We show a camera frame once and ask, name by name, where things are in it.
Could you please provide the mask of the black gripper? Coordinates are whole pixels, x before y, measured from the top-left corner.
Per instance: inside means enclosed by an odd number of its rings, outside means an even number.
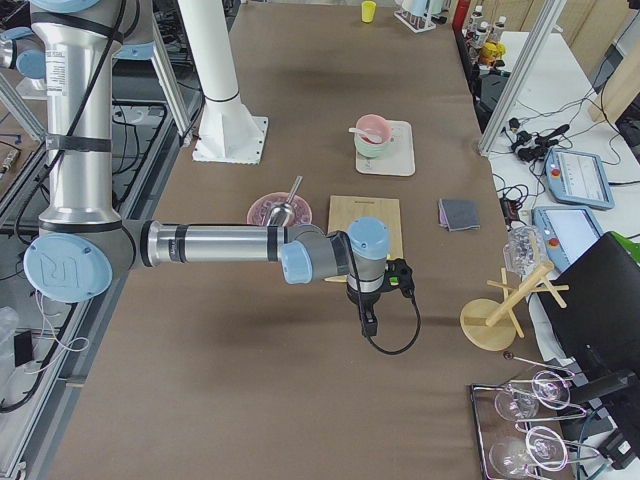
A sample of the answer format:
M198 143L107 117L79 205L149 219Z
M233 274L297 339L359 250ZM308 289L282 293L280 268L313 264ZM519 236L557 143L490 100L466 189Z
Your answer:
M383 275L375 280L357 280L351 274L347 276L347 296L361 312L361 329L365 338L377 335L375 303L382 294L394 290L399 290L405 298L414 300L413 270L402 258L387 260Z

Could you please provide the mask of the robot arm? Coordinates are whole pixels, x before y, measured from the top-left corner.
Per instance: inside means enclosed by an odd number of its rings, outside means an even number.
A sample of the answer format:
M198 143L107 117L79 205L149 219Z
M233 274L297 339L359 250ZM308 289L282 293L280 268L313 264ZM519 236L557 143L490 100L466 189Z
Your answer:
M342 276L363 336L377 332L374 304L399 290L413 298L411 268L388 256L390 235L375 218L346 231L313 225L248 226L126 221L112 202L112 60L153 53L148 1L34 1L32 27L45 46L50 197L23 269L60 302L100 295L138 267L213 261L278 262L291 284Z

